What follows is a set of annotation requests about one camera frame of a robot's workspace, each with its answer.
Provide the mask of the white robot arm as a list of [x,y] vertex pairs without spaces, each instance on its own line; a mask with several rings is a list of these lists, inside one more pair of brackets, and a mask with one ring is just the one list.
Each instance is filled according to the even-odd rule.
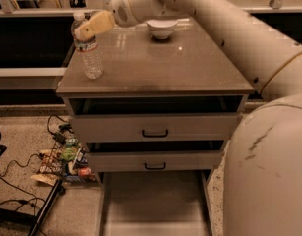
[[191,16],[266,104],[246,116],[224,166],[223,236],[302,236],[302,45],[227,0],[111,0],[76,30],[88,39]]

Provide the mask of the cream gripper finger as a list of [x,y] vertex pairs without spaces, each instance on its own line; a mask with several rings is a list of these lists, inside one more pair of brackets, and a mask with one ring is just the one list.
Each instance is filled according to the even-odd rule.
[[101,11],[81,23],[73,31],[77,40],[88,40],[96,35],[108,32],[115,26],[115,20],[111,12]]

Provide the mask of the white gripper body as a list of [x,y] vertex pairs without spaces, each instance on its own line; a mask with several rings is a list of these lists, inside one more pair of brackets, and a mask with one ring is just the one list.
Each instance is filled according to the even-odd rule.
[[111,0],[109,10],[120,27],[128,28],[138,23],[131,10],[129,0]]

